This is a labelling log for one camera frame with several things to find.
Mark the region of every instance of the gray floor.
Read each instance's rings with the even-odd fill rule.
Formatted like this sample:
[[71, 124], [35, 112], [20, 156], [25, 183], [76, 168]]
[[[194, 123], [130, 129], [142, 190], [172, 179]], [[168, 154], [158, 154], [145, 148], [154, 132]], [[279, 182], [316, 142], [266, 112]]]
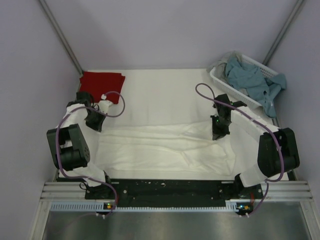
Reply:
[[51, 212], [44, 240], [310, 240], [298, 203], [264, 203], [256, 215], [228, 213], [114, 213], [103, 220]]

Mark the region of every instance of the white cloth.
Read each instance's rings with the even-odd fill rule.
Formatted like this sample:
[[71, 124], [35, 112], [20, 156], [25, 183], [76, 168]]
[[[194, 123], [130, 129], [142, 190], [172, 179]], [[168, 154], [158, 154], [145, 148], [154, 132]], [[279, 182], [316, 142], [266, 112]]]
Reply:
[[212, 141], [211, 121], [162, 126], [108, 127], [95, 164], [117, 171], [205, 172], [229, 176], [235, 165], [230, 138]]

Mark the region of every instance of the cable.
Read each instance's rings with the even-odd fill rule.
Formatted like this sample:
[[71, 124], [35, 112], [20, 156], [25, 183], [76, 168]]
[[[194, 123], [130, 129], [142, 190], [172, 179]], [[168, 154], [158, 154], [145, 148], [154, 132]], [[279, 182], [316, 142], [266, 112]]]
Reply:
[[[68, 114], [66, 114], [66, 115], [64, 116], [64, 118], [61, 120], [61, 122], [59, 123], [58, 127], [56, 128], [56, 133], [55, 133], [56, 159], [57, 159], [57, 162], [58, 162], [58, 165], [59, 165], [59, 170], [60, 170], [60, 172], [62, 173], [62, 175], [63, 175], [65, 178], [67, 178], [67, 179], [78, 179], [78, 178], [88, 179], [88, 180], [94, 181], [94, 182], [96, 182], [96, 183], [100, 183], [100, 184], [106, 185], [107, 187], [109, 187], [109, 188], [113, 191], [113, 193], [114, 193], [114, 204], [113, 204], [112, 208], [110, 209], [110, 211], [109, 211], [105, 216], [109, 216], [109, 215], [113, 212], [113, 210], [116, 208], [116, 206], [117, 206], [117, 203], [118, 203], [118, 195], [117, 195], [117, 192], [116, 192], [115, 188], [114, 188], [111, 184], [109, 184], [109, 183], [106, 183], [106, 182], [103, 182], [103, 181], [94, 179], [94, 178], [92, 178], [92, 177], [88, 177], [88, 176], [84, 176], [84, 175], [82, 175], [82, 176], [68, 176], [68, 175], [65, 173], [65, 170], [63, 169], [62, 163], [61, 163], [60, 144], [59, 144], [59, 133], [60, 133], [61, 126], [62, 126], [63, 123], [67, 120], [67, 118], [68, 118], [72, 113], [74, 113], [75, 111], [80, 110], [80, 109], [88, 109], [88, 110], [90, 110], [90, 111], [94, 111], [94, 112], [96, 112], [96, 113], [102, 114], [102, 115], [104, 115], [104, 116], [106, 116], [106, 117], [108, 117], [108, 118], [117, 118], [117, 117], [121, 116], [121, 115], [124, 113], [125, 108], [126, 108], [126, 102], [125, 102], [124, 97], [123, 97], [119, 92], [117, 92], [117, 91], [109, 91], [109, 92], [107, 92], [105, 95], [107, 96], [107, 95], [109, 95], [109, 94], [117, 94], [117, 95], [119, 95], [119, 96], [121, 97], [122, 102], [123, 102], [123, 108], [122, 108], [122, 111], [121, 111], [119, 114], [117, 114], [117, 115], [108, 115], [108, 114], [105, 114], [105, 113], [103, 113], [103, 112], [100, 112], [100, 111], [98, 111], [97, 109], [92, 108], [92, 107], [89, 107], [89, 106], [80, 106], [80, 107], [77, 107], [77, 108], [73, 109], [72, 111], [70, 111], [70, 113], [68, 113]], [[89, 215], [89, 214], [87, 213], [87, 214], [81, 215], [80, 217], [77, 217], [74, 221], [72, 221], [71, 223], [69, 223], [69, 224], [67, 225], [67, 227], [68, 227], [69, 225], [71, 225], [73, 222], [75, 222], [76, 220], [78, 220], [78, 219], [80, 219], [80, 218], [82, 218], [82, 217], [84, 217], [84, 216], [87, 216], [87, 215]]]
[[271, 137], [272, 137], [272, 139], [273, 139], [273, 141], [274, 141], [274, 143], [275, 143], [276, 149], [277, 149], [277, 151], [278, 151], [279, 159], [280, 159], [280, 167], [281, 167], [280, 176], [279, 176], [277, 179], [275, 179], [275, 180], [268, 179], [268, 178], [265, 180], [265, 183], [266, 183], [265, 193], [264, 193], [261, 201], [260, 201], [260, 202], [258, 203], [258, 205], [254, 208], [254, 210], [253, 210], [251, 213], [247, 214], [247, 217], [249, 217], [249, 216], [251, 216], [252, 214], [254, 214], [254, 213], [260, 208], [261, 204], [262, 204], [263, 201], [265, 200], [265, 198], [266, 198], [266, 196], [267, 196], [267, 194], [268, 194], [268, 191], [269, 191], [269, 183], [268, 183], [268, 182], [272, 182], [272, 183], [278, 182], [278, 181], [280, 181], [280, 180], [282, 179], [282, 177], [283, 177], [284, 174], [285, 174], [285, 162], [284, 162], [284, 158], [283, 158], [282, 153], [281, 153], [281, 147], [280, 147], [280, 145], [279, 145], [279, 143], [278, 143], [278, 140], [277, 140], [275, 134], [274, 134], [268, 127], [266, 127], [266, 126], [263, 125], [262, 123], [258, 122], [257, 120], [253, 119], [253, 118], [252, 118], [251, 116], [249, 116], [247, 113], [245, 113], [245, 112], [242, 111], [241, 109], [236, 108], [235, 106], [229, 105], [229, 104], [224, 103], [224, 102], [222, 102], [222, 101], [218, 101], [218, 100], [215, 100], [215, 99], [213, 99], [213, 98], [211, 98], [211, 97], [208, 97], [208, 96], [203, 95], [201, 92], [198, 91], [198, 87], [201, 86], [201, 85], [206, 86], [207, 88], [209, 88], [209, 90], [212, 92], [213, 98], [215, 98], [215, 94], [214, 94], [213, 89], [212, 89], [208, 84], [206, 84], [206, 83], [198, 83], [198, 84], [195, 86], [195, 91], [196, 91], [197, 94], [199, 94], [201, 97], [203, 97], [203, 98], [205, 98], [205, 99], [207, 99], [207, 100], [213, 101], [213, 102], [216, 103], [216, 104], [220, 104], [220, 105], [226, 106], [226, 107], [228, 107], [228, 108], [230, 108], [230, 109], [232, 109], [232, 110], [238, 111], [239, 113], [241, 113], [242, 115], [244, 115], [246, 118], [248, 118], [249, 120], [253, 121], [255, 124], [259, 125], [259, 126], [262, 127], [263, 129], [265, 129], [265, 130], [271, 135]]

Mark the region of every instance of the plastic basket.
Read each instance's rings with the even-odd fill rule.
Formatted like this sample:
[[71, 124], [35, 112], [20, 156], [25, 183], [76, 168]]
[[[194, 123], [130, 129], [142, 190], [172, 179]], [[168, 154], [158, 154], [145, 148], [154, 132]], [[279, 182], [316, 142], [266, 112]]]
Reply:
[[[244, 63], [247, 64], [253, 64], [258, 66], [261, 69], [262, 74], [267, 77], [267, 78], [272, 78], [275, 75], [278, 75], [278, 73], [276, 71], [273, 71], [272, 69], [268, 68], [267, 66], [261, 64], [260, 62], [257, 62], [255, 60], [253, 60], [252, 58], [242, 55], [242, 61]], [[242, 101], [245, 104], [247, 104], [247, 106], [250, 109], [256, 109], [257, 107], [261, 107], [261, 104], [258, 103], [257, 101], [251, 99], [249, 96], [244, 95], [243, 93], [239, 92], [238, 90], [234, 89], [232, 86], [224, 83], [222, 80], [218, 79], [217, 77], [214, 76], [216, 68], [214, 67], [211, 71], [210, 71], [210, 77], [213, 80], [213, 84], [220, 89], [221, 91], [223, 91], [224, 93], [228, 94], [229, 96], [235, 98], [238, 101]]]

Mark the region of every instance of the metal pole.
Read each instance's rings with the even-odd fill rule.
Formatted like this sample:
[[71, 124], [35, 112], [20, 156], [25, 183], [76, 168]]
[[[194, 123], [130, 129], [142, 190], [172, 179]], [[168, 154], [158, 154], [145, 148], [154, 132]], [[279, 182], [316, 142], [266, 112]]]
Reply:
[[55, 33], [57, 34], [60, 42], [62, 43], [62, 46], [64, 48], [64, 50], [66, 51], [66, 53], [69, 55], [74, 67], [76, 68], [76, 70], [79, 72], [80, 75], [83, 74], [83, 69], [80, 66], [80, 63], [78, 62], [74, 52], [72, 51], [65, 35], [63, 34], [61, 28], [59, 27], [54, 15], [52, 14], [46, 0], [38, 0], [38, 2], [40, 3], [41, 8], [43, 9], [45, 15], [48, 17], [49, 22], [51, 23]]
[[286, 22], [284, 23], [281, 31], [279, 32], [278, 36], [276, 37], [276, 39], [274, 40], [269, 52], [267, 53], [265, 59], [263, 60], [262, 64], [265, 66], [268, 66], [271, 58], [273, 57], [273, 55], [275, 54], [276, 50], [278, 49], [280, 43], [283, 41], [283, 39], [285, 38], [289, 28], [291, 27], [291, 25], [294, 23], [294, 21], [297, 19], [297, 16], [299, 15], [299, 13], [301, 12], [302, 8], [304, 7], [306, 3], [306, 0], [297, 0], [292, 12], [290, 13], [288, 19], [286, 20]]

